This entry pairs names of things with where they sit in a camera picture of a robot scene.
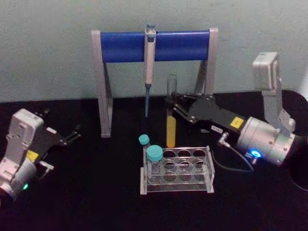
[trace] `light gray wall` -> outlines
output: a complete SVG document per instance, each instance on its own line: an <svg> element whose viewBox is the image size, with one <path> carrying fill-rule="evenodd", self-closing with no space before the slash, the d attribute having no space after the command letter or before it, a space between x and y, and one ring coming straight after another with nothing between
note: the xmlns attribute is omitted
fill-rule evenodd
<svg viewBox="0 0 308 231"><path fill-rule="evenodd" d="M284 86L296 89L308 60L307 0L2 0L0 101L96 96L90 31L218 27L215 91L253 90L252 62L278 51ZM170 73L192 91L198 62L156 63L152 94ZM142 64L109 65L116 97L144 95Z"/></svg>

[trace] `pipette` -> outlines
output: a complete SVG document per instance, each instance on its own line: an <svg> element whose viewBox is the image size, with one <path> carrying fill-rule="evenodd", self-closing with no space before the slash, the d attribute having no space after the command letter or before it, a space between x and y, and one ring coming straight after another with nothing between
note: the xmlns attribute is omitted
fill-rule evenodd
<svg viewBox="0 0 308 231"><path fill-rule="evenodd" d="M145 83L145 117L148 117L150 88L153 82L153 67L155 61L155 44L156 44L156 31L155 26L152 24L146 25L144 36L144 69L143 77Z"/></svg>

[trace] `blue pipette holder bar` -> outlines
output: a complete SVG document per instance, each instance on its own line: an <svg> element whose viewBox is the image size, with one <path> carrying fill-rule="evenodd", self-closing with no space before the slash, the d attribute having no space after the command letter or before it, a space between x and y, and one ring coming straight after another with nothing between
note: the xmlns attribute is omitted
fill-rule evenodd
<svg viewBox="0 0 308 231"><path fill-rule="evenodd" d="M144 61L144 32L101 32L93 30L92 52L101 120L101 137L111 136L112 104L107 63ZM200 60L194 93L212 94L214 88L218 29L205 31L159 31L155 61Z"/></svg>

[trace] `test tube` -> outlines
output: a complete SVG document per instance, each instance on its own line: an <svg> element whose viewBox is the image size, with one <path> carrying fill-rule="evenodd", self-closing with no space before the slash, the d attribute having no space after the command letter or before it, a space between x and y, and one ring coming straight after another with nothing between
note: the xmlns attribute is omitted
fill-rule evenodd
<svg viewBox="0 0 308 231"><path fill-rule="evenodd" d="M167 99L170 101L176 101L177 94L177 75L170 74L167 79ZM167 108L167 147L175 147L175 134L176 134L176 120L172 116L173 106Z"/></svg>

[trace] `blue led light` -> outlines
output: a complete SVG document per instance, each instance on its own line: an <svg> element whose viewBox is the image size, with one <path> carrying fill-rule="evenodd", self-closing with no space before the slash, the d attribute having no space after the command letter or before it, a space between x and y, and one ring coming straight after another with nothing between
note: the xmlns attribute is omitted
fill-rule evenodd
<svg viewBox="0 0 308 231"><path fill-rule="evenodd" d="M261 157L260 152L258 152L257 150L251 150L251 151L250 151L250 154L253 155L253 156L256 157L256 158Z"/></svg>

